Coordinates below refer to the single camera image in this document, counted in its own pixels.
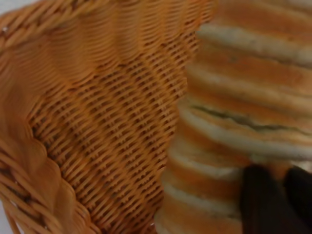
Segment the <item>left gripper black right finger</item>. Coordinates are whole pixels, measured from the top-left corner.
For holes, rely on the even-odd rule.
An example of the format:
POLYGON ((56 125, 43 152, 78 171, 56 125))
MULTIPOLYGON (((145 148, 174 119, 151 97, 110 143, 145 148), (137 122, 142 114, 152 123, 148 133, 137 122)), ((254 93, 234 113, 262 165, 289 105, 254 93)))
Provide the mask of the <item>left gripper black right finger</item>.
POLYGON ((312 226, 312 175, 311 173, 293 167, 285 177, 287 198, 303 222, 312 226))

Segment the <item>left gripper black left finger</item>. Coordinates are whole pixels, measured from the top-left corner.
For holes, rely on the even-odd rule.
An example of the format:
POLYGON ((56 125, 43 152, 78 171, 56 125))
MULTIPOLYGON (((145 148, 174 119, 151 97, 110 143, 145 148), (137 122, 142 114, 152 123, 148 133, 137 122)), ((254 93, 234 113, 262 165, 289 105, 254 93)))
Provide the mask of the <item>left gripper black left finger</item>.
POLYGON ((295 214, 270 172, 261 165, 244 169, 240 213, 244 234, 307 233, 307 225, 295 214))

